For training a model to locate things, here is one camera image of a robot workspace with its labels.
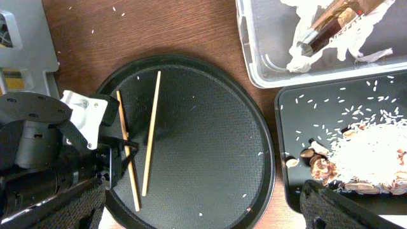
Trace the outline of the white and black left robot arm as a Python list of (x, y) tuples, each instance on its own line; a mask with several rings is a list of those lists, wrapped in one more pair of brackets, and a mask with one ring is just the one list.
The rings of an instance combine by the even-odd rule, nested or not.
[(58, 100), (32, 92), (1, 96), (1, 218), (16, 215), (98, 179), (116, 186), (136, 142), (101, 135), (119, 110), (110, 95), (64, 91)]

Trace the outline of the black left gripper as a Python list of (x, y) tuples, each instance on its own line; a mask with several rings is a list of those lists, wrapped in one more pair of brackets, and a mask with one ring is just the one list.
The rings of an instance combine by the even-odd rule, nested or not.
[(99, 127), (97, 149), (87, 148), (86, 139), (71, 122), (72, 109), (63, 102), (61, 103), (68, 108), (67, 118), (62, 123), (53, 126), (57, 133), (58, 144), (58, 157), (53, 165), (58, 191), (67, 191), (94, 177), (103, 177), (111, 183), (113, 175), (110, 170), (112, 168), (111, 157), (113, 151), (117, 148), (123, 150), (125, 146), (128, 146), (131, 149), (129, 156), (123, 157), (123, 152), (120, 150), (116, 153), (120, 159), (118, 169), (120, 175), (116, 180), (116, 184), (119, 184), (128, 170), (128, 166), (134, 161), (139, 149), (137, 142), (100, 134), (101, 127), (110, 127), (114, 123), (118, 114), (119, 101), (105, 94), (93, 94), (88, 97), (108, 101), (107, 109)]

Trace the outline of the gold snack wrapper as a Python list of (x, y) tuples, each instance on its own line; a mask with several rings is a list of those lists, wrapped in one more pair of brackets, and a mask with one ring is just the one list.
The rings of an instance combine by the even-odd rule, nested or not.
[(302, 56), (312, 57), (383, 2), (384, 0), (334, 0), (300, 38), (296, 47), (300, 49)]

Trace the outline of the white paper napkin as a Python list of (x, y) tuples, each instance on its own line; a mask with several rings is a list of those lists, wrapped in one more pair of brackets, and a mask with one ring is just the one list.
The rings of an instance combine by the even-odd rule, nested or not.
[(365, 55), (360, 52), (360, 49), (365, 44), (367, 38), (373, 32), (377, 23), (379, 23), (389, 8), (395, 3), (395, 0), (384, 0), (384, 2), (369, 15), (363, 17), (351, 29), (344, 32), (336, 38), (332, 43), (328, 44), (322, 50), (314, 54), (312, 57), (301, 55), (301, 51), (296, 47), (300, 38), (311, 28), (312, 24), (325, 12), (328, 6), (334, 0), (281, 0), (281, 3), (296, 8), (296, 14), (299, 16), (292, 46), (289, 49), (289, 54), (292, 56), (291, 61), (287, 64), (286, 69), (291, 73), (307, 73), (311, 70), (312, 64), (317, 62), (323, 55), (323, 51), (335, 48), (337, 51), (337, 59), (344, 61), (346, 54), (350, 53), (356, 62), (374, 62), (382, 57), (393, 54), (392, 48), (380, 50), (370, 55)]

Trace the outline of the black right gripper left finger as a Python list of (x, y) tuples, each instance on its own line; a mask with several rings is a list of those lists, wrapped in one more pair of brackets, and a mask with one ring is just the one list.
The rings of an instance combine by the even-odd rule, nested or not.
[(1, 228), (98, 228), (105, 187), (91, 179), (3, 224)]

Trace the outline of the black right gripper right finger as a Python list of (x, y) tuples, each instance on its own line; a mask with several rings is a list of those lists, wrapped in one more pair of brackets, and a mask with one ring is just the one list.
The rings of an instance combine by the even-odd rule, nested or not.
[(400, 228), (382, 216), (403, 215), (404, 197), (341, 195), (307, 180), (300, 210), (307, 228)]

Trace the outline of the wooden chopstick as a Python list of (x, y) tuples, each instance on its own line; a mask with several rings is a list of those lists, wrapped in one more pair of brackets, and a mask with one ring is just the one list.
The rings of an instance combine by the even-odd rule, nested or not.
[[(124, 114), (124, 110), (123, 110), (123, 103), (122, 103), (122, 99), (121, 99), (121, 93), (120, 93), (119, 90), (116, 91), (116, 96), (117, 96), (117, 99), (118, 99), (118, 101), (120, 103), (118, 110), (119, 110), (119, 115), (120, 115), (120, 125), (121, 125), (122, 136), (123, 136), (123, 139), (125, 141), (127, 141), (128, 136), (127, 136), (125, 114)], [(132, 189), (132, 195), (133, 195), (133, 199), (134, 199), (134, 207), (135, 207), (135, 211), (139, 212), (141, 208), (140, 208), (140, 203), (139, 203), (139, 196), (138, 196), (138, 191), (137, 191), (134, 167), (133, 167), (133, 164), (131, 162), (131, 160), (132, 160), (131, 150), (130, 150), (130, 147), (127, 146), (127, 145), (125, 146), (125, 153), (126, 153), (126, 156), (130, 159), (127, 167), (128, 167), (129, 177), (130, 177), (130, 185), (131, 185), (131, 189)]]
[(153, 141), (154, 141), (154, 133), (155, 133), (155, 121), (156, 121), (156, 112), (158, 106), (158, 98), (160, 93), (160, 81), (161, 81), (161, 71), (158, 71), (157, 78), (156, 78), (156, 85), (153, 97), (153, 106), (151, 111), (151, 118), (149, 123), (149, 132), (148, 132), (148, 142), (147, 142), (147, 149), (146, 149), (146, 160), (145, 160), (145, 167), (144, 167), (144, 176), (143, 176), (143, 184), (142, 184), (142, 196), (145, 197), (148, 192), (148, 184), (149, 184), (149, 170), (151, 165), (151, 155), (153, 151)]

